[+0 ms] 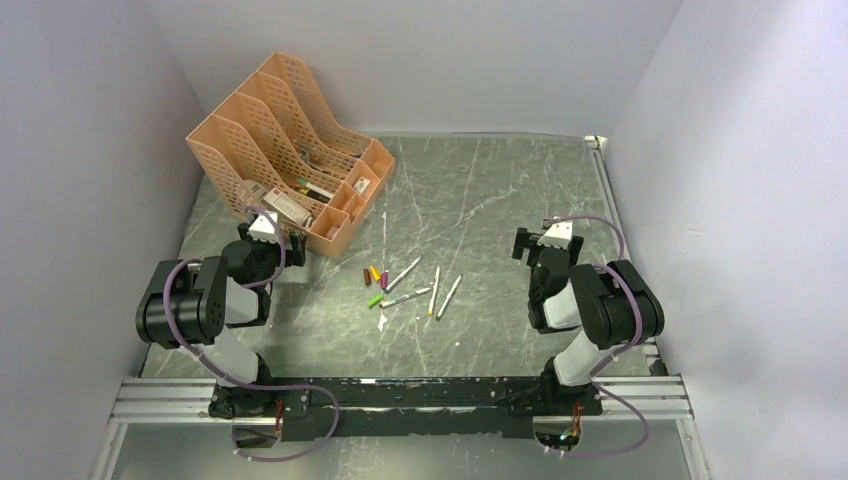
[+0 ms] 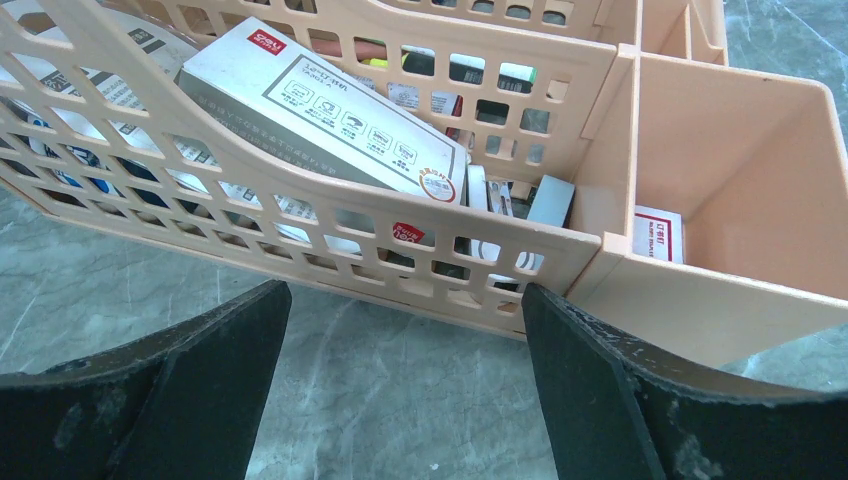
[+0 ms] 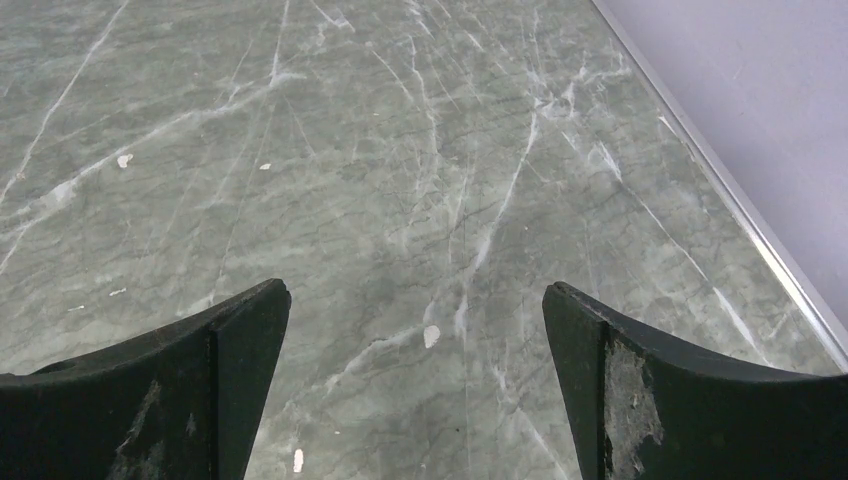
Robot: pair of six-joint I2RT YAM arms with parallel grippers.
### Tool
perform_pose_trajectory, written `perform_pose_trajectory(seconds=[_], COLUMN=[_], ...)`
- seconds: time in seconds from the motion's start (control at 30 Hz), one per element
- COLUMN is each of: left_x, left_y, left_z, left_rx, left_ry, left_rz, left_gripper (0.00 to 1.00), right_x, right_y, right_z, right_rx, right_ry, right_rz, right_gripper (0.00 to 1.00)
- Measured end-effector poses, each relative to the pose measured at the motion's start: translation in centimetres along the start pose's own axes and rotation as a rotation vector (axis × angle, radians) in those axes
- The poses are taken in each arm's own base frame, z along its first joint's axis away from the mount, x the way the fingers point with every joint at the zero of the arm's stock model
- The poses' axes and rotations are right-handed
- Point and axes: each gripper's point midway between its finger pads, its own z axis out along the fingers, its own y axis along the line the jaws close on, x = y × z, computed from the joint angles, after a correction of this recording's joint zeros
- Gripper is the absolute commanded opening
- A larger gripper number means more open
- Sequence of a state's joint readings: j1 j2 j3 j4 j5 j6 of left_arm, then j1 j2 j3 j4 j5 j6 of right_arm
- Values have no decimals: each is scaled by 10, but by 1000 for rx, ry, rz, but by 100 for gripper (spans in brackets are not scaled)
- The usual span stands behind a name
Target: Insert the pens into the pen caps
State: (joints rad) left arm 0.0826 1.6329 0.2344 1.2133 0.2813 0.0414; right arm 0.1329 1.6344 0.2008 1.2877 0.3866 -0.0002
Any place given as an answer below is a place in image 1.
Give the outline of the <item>white marker pen green tip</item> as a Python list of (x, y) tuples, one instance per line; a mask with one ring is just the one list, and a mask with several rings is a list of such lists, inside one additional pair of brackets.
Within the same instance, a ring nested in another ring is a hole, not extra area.
[(447, 295), (446, 295), (445, 300), (443, 301), (442, 305), (440, 306), (440, 308), (439, 308), (439, 309), (437, 310), (437, 312), (436, 312), (436, 316), (435, 316), (435, 318), (436, 318), (436, 320), (437, 320), (437, 321), (440, 321), (440, 320), (441, 320), (441, 318), (444, 316), (444, 314), (445, 314), (445, 312), (446, 312), (446, 310), (447, 310), (447, 308), (448, 308), (448, 306), (449, 306), (449, 304), (450, 304), (451, 300), (453, 299), (453, 297), (454, 297), (454, 296), (455, 296), (455, 294), (456, 294), (456, 291), (457, 291), (457, 289), (458, 289), (458, 287), (459, 287), (459, 285), (460, 285), (460, 283), (461, 283), (461, 281), (462, 281), (462, 278), (463, 278), (463, 275), (462, 275), (462, 274), (460, 274), (460, 275), (459, 275), (459, 276), (455, 279), (455, 281), (453, 282), (453, 284), (451, 285), (450, 290), (448, 291), (448, 293), (447, 293)]

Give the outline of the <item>green pen cap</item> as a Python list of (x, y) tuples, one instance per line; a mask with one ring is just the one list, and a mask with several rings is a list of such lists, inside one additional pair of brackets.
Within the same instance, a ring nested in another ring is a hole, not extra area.
[(371, 298), (367, 303), (368, 308), (375, 307), (376, 305), (378, 305), (382, 301), (382, 299), (383, 299), (382, 294), (378, 294), (375, 297)]

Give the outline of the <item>white marker pen orange tip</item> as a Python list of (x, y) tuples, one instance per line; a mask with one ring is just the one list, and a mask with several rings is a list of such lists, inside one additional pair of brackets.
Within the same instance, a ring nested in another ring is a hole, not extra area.
[(437, 265), (436, 269), (435, 269), (434, 281), (433, 281), (432, 287), (431, 287), (431, 296), (430, 296), (430, 300), (429, 300), (429, 304), (428, 304), (428, 315), (430, 317), (434, 316), (434, 313), (435, 313), (435, 303), (436, 303), (437, 296), (438, 296), (438, 289), (439, 289), (439, 285), (440, 285), (440, 277), (441, 277), (441, 267)]

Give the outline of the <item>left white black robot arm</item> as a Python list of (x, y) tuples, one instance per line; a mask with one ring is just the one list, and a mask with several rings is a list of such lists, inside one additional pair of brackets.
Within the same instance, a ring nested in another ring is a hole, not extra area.
[(245, 224), (240, 238), (220, 255), (202, 260), (160, 262), (135, 316), (140, 339), (194, 360), (202, 358), (241, 383), (237, 403), (261, 416), (273, 409), (277, 388), (262, 357), (236, 337), (236, 328), (264, 326), (270, 315), (272, 284), (279, 266), (302, 267), (306, 237), (285, 233), (284, 250), (258, 240)]

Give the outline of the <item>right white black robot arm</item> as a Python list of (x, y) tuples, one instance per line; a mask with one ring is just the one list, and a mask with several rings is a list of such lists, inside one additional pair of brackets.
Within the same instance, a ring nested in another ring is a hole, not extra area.
[(628, 349), (660, 335), (663, 308), (626, 259), (605, 265), (579, 261), (584, 239), (569, 222), (541, 233), (516, 231), (512, 257), (530, 268), (528, 320), (540, 334), (575, 331), (572, 342), (546, 363), (539, 391), (542, 406), (562, 414), (605, 365)]

